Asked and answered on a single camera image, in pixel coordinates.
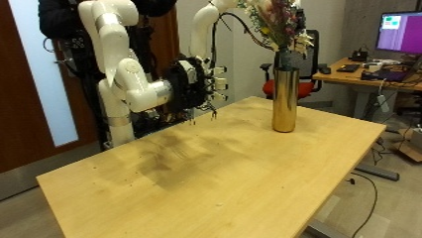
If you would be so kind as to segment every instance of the electronic device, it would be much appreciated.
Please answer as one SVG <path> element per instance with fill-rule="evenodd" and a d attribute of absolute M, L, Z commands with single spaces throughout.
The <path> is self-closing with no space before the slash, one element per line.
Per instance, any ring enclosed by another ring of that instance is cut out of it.
<path fill-rule="evenodd" d="M 360 64 L 357 63 L 350 63 L 350 64 L 344 64 L 340 68 L 340 72 L 354 72 L 360 68 Z"/>
<path fill-rule="evenodd" d="M 381 14 L 378 50 L 405 54 L 422 54 L 422 12 L 392 12 Z"/>
<path fill-rule="evenodd" d="M 368 52 L 358 49 L 352 54 L 352 61 L 366 61 L 368 60 Z"/>
<path fill-rule="evenodd" d="M 332 73 L 332 68 L 325 66 L 319 68 L 320 73 L 323 74 L 331 74 Z"/>

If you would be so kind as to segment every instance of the computer monitor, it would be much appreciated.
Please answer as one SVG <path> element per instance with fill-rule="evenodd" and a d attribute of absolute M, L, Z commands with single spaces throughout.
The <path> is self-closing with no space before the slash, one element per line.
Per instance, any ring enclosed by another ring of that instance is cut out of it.
<path fill-rule="evenodd" d="M 382 13 L 376 48 L 422 54 L 422 12 Z"/>

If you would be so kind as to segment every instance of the metal leg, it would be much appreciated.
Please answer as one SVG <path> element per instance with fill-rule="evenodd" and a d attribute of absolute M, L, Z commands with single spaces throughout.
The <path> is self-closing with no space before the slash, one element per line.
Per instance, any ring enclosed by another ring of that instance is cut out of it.
<path fill-rule="evenodd" d="M 305 231 L 319 238 L 349 238 L 349 236 L 344 235 L 341 232 L 316 219 L 311 222 Z"/>
<path fill-rule="evenodd" d="M 385 179 L 390 179 L 394 181 L 400 180 L 400 174 L 388 170 L 384 170 L 376 166 L 369 166 L 369 165 L 364 165 L 362 163 L 360 163 L 356 168 L 357 171 L 369 173 L 374 176 L 382 177 Z"/>

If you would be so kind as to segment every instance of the flower bouquet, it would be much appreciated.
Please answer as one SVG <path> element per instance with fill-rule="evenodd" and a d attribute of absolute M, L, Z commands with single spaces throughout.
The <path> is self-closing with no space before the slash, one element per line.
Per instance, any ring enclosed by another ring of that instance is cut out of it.
<path fill-rule="evenodd" d="M 280 66 L 289 66 L 283 57 L 288 57 L 291 51 L 307 56 L 308 46 L 313 43 L 307 34 L 299 0 L 239 0 L 237 7 L 245 9 L 255 31 L 264 37 L 264 44 L 280 52 Z"/>

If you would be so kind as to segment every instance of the table leg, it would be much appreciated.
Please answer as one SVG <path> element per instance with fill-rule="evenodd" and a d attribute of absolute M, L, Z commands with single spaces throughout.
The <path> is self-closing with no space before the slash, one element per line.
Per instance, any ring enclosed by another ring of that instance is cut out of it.
<path fill-rule="evenodd" d="M 349 236 L 316 219 L 309 223 L 305 231 L 319 238 L 349 238 Z"/>
<path fill-rule="evenodd" d="M 365 116 L 365 108 L 369 101 L 369 96 L 372 92 L 358 92 L 354 106 L 353 118 L 362 119 Z"/>
<path fill-rule="evenodd" d="M 374 92 L 374 89 L 366 86 L 354 86 L 353 90 L 357 92 L 356 106 L 353 117 L 357 119 L 365 119 L 365 108 L 369 102 L 370 94 Z M 390 179 L 394 181 L 400 180 L 400 174 L 388 170 L 384 170 L 376 166 L 369 166 L 362 163 L 354 168 L 360 172 L 369 173 L 370 175 Z"/>

